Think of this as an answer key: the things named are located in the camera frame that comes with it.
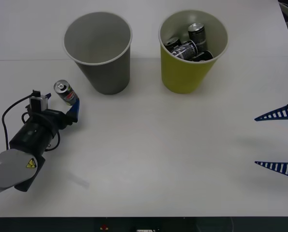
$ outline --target white table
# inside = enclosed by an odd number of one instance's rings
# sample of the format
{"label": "white table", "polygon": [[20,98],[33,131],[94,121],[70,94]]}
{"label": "white table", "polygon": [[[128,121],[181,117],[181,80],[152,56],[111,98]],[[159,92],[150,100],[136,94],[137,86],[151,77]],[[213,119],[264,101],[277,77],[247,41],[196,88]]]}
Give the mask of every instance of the white table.
{"label": "white table", "polygon": [[277,0],[0,0],[0,60],[68,59],[61,45],[64,31],[95,11],[129,21],[132,57],[158,58],[161,22],[185,9],[220,18],[232,54],[288,56],[288,29]]}
{"label": "white table", "polygon": [[[288,216],[288,177],[254,164],[288,162],[288,121],[253,120],[288,103],[288,57],[226,53],[189,95],[163,86],[159,59],[131,63],[129,86],[105,96],[70,60],[0,61],[0,117],[33,88],[66,110],[59,79],[81,98],[29,191],[0,194],[0,217]],[[26,104],[6,118],[10,138]]]}

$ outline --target yellow warning sticker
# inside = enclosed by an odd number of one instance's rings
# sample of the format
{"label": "yellow warning sticker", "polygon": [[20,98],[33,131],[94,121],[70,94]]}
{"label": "yellow warning sticker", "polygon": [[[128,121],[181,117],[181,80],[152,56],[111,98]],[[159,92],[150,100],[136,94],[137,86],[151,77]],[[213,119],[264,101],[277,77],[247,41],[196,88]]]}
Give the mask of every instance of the yellow warning sticker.
{"label": "yellow warning sticker", "polygon": [[29,163],[27,164],[27,168],[36,168],[34,159],[30,159]]}

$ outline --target gray paper cup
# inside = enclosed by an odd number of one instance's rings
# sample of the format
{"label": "gray paper cup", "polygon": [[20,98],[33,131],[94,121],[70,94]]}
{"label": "gray paper cup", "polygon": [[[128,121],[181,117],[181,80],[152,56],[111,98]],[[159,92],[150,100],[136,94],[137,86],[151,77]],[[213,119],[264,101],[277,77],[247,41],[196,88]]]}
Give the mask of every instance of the gray paper cup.
{"label": "gray paper cup", "polygon": [[113,13],[95,12],[67,28],[63,47],[98,92],[116,94],[130,81],[131,41],[127,21]]}

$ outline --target can lid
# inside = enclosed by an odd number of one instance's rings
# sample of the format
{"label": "can lid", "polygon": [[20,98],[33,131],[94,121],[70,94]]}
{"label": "can lid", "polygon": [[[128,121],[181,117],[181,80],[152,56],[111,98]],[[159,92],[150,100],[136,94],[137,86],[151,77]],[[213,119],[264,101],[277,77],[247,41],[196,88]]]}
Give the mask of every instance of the can lid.
{"label": "can lid", "polygon": [[168,46],[168,45],[170,45],[170,44],[173,44],[173,43],[177,42],[178,40],[179,40],[178,37],[170,38],[168,41],[166,41],[165,46]]}
{"label": "can lid", "polygon": [[56,93],[64,93],[67,88],[69,87],[69,84],[65,80],[59,80],[54,84],[54,90]]}
{"label": "can lid", "polygon": [[198,31],[198,30],[201,30],[203,27],[204,27],[204,24],[202,23],[194,23],[188,27],[188,31],[191,31],[191,32]]}

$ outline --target black can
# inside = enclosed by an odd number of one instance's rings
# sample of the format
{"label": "black can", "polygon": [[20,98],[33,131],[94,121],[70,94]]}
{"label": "black can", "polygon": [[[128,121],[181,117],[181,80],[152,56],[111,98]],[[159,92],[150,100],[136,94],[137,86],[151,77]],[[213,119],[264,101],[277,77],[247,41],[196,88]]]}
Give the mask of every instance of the black can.
{"label": "black can", "polygon": [[62,98],[66,104],[74,105],[78,100],[78,96],[70,86],[70,84],[65,80],[57,81],[53,86],[55,92]]}
{"label": "black can", "polygon": [[204,24],[194,23],[188,27],[189,38],[197,46],[198,52],[207,50],[206,34]]}
{"label": "black can", "polygon": [[197,46],[190,40],[175,48],[171,53],[180,59],[190,60],[197,56]]}
{"label": "black can", "polygon": [[182,43],[178,37],[173,37],[173,38],[170,38],[168,41],[166,41],[164,46],[169,52],[172,52],[174,48],[180,46],[181,44]]}
{"label": "black can", "polygon": [[202,61],[207,61],[213,59],[213,55],[211,54],[210,51],[204,51],[198,54],[196,57],[192,58],[192,61],[194,62],[202,62]]}

